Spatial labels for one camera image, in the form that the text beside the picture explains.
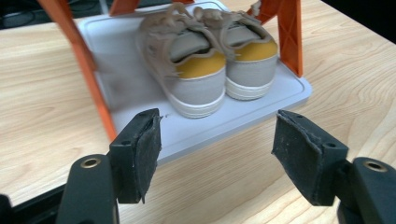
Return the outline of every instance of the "wood grain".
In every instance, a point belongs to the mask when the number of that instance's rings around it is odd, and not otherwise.
[[[224,0],[231,10],[252,1]],[[350,147],[396,166],[396,47],[318,0],[303,0],[304,114]],[[276,20],[264,27],[277,38]],[[311,206],[270,154],[275,118],[159,167],[122,223],[337,223]],[[74,55],[53,23],[0,31],[0,191],[14,204],[62,185],[108,139]]]

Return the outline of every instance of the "wooden surface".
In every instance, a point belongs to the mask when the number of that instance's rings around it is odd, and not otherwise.
[[[231,10],[252,1],[224,0]],[[303,114],[350,147],[396,166],[396,46],[319,0],[303,0]],[[264,26],[277,37],[276,21]],[[158,168],[146,204],[122,223],[336,223],[270,154],[276,119]],[[109,141],[56,24],[0,31],[0,192],[14,204],[62,185],[73,161]]]

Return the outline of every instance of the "shoe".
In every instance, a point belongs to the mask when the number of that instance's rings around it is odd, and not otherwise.
[[[237,100],[264,96],[274,80],[277,44],[260,22],[245,12],[201,7],[193,15],[216,37],[227,56],[227,94]]]
[[[181,115],[197,119],[219,109],[225,95],[225,56],[216,38],[183,4],[148,15],[139,26],[136,45]]]

